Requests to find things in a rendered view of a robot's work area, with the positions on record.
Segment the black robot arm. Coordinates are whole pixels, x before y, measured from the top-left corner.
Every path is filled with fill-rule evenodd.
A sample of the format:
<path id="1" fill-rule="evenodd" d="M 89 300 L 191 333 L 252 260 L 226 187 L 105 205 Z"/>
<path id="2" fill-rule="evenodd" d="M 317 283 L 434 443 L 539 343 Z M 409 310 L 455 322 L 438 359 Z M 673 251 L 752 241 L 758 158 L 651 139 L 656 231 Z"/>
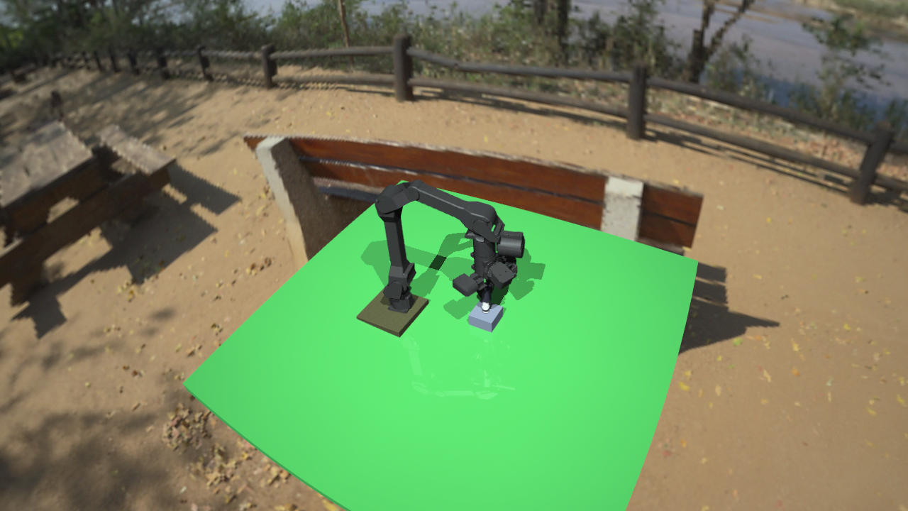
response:
<path id="1" fill-rule="evenodd" d="M 388 242 L 390 269 L 388 284 L 383 291 L 389 298 L 389 310 L 400 313 L 408 312 L 415 299 L 411 293 L 411 281 L 415 274 L 415 264 L 406 259 L 404 233 L 402 228 L 402 208 L 409 202 L 418 201 L 425 206 L 436 208 L 454 216 L 468 229 L 466 238 L 473 239 L 473 250 L 479 258 L 490 258 L 497 255 L 509 258 L 523 258 L 525 238 L 521 231 L 504 230 L 504 222 L 497 216 L 495 208 L 482 202 L 468 202 L 445 193 L 444 191 L 423 183 L 421 179 L 411 182 L 388 185 L 375 200 L 377 215 L 382 218 Z M 496 224 L 495 229 L 493 229 Z M 511 284 L 518 274 L 514 263 L 503 264 L 497 258 L 495 264 L 489 263 L 484 271 L 485 280 L 491 280 L 497 289 Z"/>

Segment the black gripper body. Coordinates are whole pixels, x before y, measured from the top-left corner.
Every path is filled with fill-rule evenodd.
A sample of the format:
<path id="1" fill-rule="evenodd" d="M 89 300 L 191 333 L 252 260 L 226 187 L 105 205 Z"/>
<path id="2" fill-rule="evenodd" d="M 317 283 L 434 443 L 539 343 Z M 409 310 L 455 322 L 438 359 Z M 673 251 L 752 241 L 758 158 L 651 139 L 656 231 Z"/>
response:
<path id="1" fill-rule="evenodd" d="M 474 258 L 474 264 L 471 265 L 471 268 L 475 272 L 470 276 L 462 274 L 452 280 L 452 287 L 455 288 L 458 293 L 463 294 L 465 297 L 469 297 L 470 295 L 476 293 L 477 289 L 484 285 L 484 271 L 487 264 L 495 264 L 497 258 L 502 258 L 503 264 L 516 264 L 516 258 L 497 255 L 496 252 L 494 253 L 494 255 L 491 255 L 490 258 L 479 258 L 479 256 L 474 254 L 474 251 L 470 254 L 470 256 L 471 258 Z"/>

